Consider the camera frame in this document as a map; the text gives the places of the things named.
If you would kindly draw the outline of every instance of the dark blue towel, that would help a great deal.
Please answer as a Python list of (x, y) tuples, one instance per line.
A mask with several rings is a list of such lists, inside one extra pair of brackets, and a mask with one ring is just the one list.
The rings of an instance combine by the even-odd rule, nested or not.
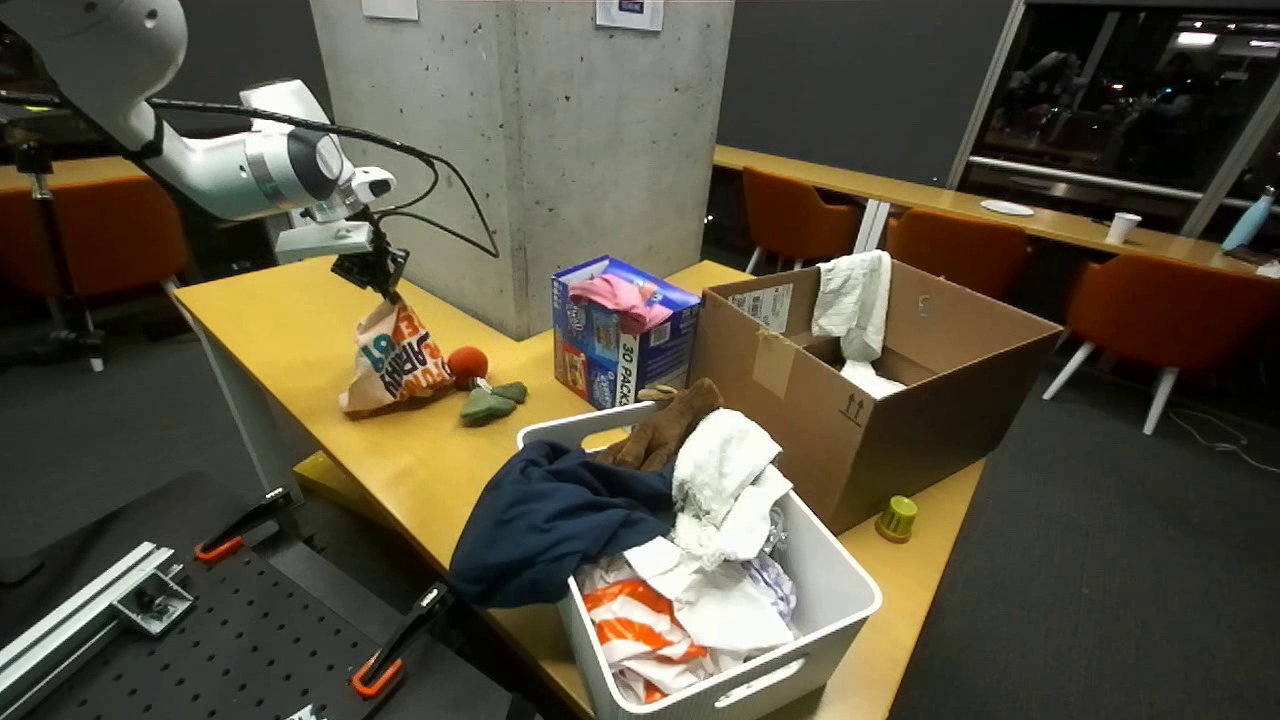
[(580, 566), (666, 536), (673, 524), (673, 471), (626, 471), (536, 441), (478, 491), (449, 578), (469, 606), (556, 606)]

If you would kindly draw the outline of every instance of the gray wall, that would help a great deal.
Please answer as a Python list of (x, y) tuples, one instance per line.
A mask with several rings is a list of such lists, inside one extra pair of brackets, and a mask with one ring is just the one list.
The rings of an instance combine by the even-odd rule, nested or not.
[(719, 143), (943, 185), (1012, 0), (740, 0)]
[[(313, 10), (299, 0), (185, 0), (187, 61), (162, 96), (236, 105), (239, 87), (304, 82), (328, 108)], [(239, 129), (232, 117), (177, 117), (185, 132)]]
[[(658, 37), (590, 28), (590, 0), (414, 0), (414, 24), (313, 0), (335, 121), (449, 157), (496, 227), (501, 262), (394, 221), (407, 282), (528, 338), (550, 278), (594, 252), (653, 271), (698, 255), (730, 0), (666, 0)], [(404, 194), (427, 172), (384, 163)], [(422, 217), (478, 231), (459, 185)]]

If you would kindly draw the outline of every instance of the small bag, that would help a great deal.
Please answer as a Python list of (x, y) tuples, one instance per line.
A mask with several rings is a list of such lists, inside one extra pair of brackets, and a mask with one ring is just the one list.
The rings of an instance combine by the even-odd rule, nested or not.
[(404, 300), (370, 309), (354, 341), (354, 375), (339, 398), (349, 417), (374, 417), (450, 393), (438, 346)]

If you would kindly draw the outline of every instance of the wooden table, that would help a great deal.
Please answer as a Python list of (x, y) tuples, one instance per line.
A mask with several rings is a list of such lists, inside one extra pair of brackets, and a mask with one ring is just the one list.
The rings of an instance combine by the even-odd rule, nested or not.
[(1032, 217), (1005, 217), (1005, 213), (984, 208), (989, 195), (968, 195), (968, 194), (933, 188), (933, 185), (908, 185), (908, 181), (810, 163), (810, 160), (796, 160), (796, 157), (770, 157), (770, 152), (714, 143), (714, 168), (727, 168), (727, 172), (755, 168), (755, 172), (787, 176), (787, 181), (799, 181), (799, 185), (810, 185), (823, 194), (883, 200), (892, 208), (941, 208), (941, 213), (954, 213), (954, 217), (998, 221), (998, 224), (1022, 227), (1035, 242), (1071, 244), (1071, 250), (1104, 252), (1104, 255), (1143, 252), (1143, 255), (1202, 265), (1202, 270), (1220, 270), (1220, 271), (1247, 271), (1247, 278), (1256, 271), (1251, 265), (1220, 255), (1216, 244), (1202, 244), (1195, 238), (1137, 227), (1125, 244), (1104, 244), (1109, 224), (1094, 224), (1089, 217), (1052, 213), (1052, 208), (1032, 208)]
[[(693, 265), (673, 282), (698, 291), (740, 282), (740, 271)], [(528, 404), (488, 427), (456, 424), (459, 393), (374, 422), (339, 417), (335, 398), (354, 356), (350, 327), (374, 309), (374, 295), (332, 278), (323, 262), (178, 288), (177, 300), (208, 346), (228, 354), (253, 386), (299, 422), (328, 459), (359, 480), (435, 569), (449, 569), (478, 489), (515, 454), (515, 427), (589, 413), (580, 398), (550, 379), (546, 338), (510, 341), (404, 284), (404, 300), (444, 348), (483, 348), (490, 379), (523, 379), (532, 390)], [(879, 542), (873, 524), (840, 536), (875, 578), (883, 607), (857, 636), (816, 717), (886, 717), (974, 480), (979, 466), (921, 491), (921, 520), (908, 543)], [(490, 612), (490, 619), (571, 707), (589, 711), (583, 679), (550, 607)]]

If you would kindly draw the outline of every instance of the orange chair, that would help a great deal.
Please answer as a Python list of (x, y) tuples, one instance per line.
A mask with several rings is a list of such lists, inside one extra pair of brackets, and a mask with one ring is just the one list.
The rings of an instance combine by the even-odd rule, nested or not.
[(187, 265), (185, 221), (150, 176), (51, 188), (51, 217), (69, 282), (33, 194), (12, 185), (0, 194), (0, 282), (47, 300), (62, 333), (69, 315), (61, 300), (85, 305), (77, 311), (85, 311), (85, 327), (92, 333), (87, 309), (159, 291)]
[(883, 231), (883, 252), (984, 295), (1012, 295), (1028, 271), (1028, 231), (915, 208)]
[(844, 255), (852, 250), (852, 204), (827, 204), (816, 188), (742, 168), (742, 217), (750, 238), (747, 271), (764, 255), (791, 270)]
[(1154, 255), (1092, 265), (1068, 305), (1068, 333), (1083, 346), (1047, 386), (1042, 401), (1104, 348), (1117, 360), (1159, 370), (1143, 422), (1143, 438), (1150, 438), (1180, 375), (1220, 370), (1274, 315), (1280, 284), (1262, 278), (1212, 271)]

